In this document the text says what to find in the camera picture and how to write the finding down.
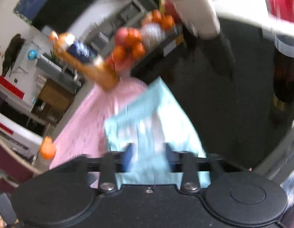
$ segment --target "pink towel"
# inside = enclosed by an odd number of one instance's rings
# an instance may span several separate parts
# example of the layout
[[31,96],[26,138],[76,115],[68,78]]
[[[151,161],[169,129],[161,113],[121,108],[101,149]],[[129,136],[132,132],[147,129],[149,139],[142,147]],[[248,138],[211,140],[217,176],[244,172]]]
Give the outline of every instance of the pink towel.
[[81,154],[90,158],[101,157],[106,150],[105,120],[118,114],[146,87],[145,83],[135,78],[122,79],[108,93],[95,85],[55,140],[57,152],[50,168]]

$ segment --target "dark screen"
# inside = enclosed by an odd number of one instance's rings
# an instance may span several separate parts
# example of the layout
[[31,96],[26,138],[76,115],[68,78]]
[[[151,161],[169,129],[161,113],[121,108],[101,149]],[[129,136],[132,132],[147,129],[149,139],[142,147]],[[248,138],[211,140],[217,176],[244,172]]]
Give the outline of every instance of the dark screen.
[[57,33],[63,33],[94,1],[48,0],[32,20],[32,25],[39,30],[49,26]]

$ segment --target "green garland border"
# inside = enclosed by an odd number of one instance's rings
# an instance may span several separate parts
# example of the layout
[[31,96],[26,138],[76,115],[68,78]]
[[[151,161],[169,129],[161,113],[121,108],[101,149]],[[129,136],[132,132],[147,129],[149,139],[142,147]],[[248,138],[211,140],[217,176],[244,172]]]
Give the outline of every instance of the green garland border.
[[15,15],[17,15],[18,17],[20,17],[21,19],[23,19],[27,24],[32,25],[32,21],[29,20],[26,16],[24,16],[23,14],[21,14],[16,8],[18,7],[18,5],[20,4],[22,0],[19,0],[19,2],[17,2],[13,12]]

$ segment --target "globe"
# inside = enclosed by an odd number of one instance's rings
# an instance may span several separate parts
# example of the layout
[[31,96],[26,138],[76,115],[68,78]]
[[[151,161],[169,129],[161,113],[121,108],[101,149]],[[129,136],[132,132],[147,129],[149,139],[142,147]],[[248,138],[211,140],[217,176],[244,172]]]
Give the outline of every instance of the globe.
[[35,50],[30,50],[28,52],[28,59],[29,60],[34,60],[37,58],[37,52]]

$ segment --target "light blue cloth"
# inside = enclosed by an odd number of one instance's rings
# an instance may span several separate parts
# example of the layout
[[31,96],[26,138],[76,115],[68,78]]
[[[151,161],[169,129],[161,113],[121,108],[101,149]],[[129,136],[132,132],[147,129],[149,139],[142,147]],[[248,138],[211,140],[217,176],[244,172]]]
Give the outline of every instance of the light blue cloth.
[[[117,184],[177,184],[183,173],[171,173],[164,142],[174,151],[190,151],[205,158],[189,118],[161,78],[118,115],[105,121],[107,151],[124,151],[135,143],[127,173],[117,173]],[[201,187],[210,184],[209,172],[199,172]]]

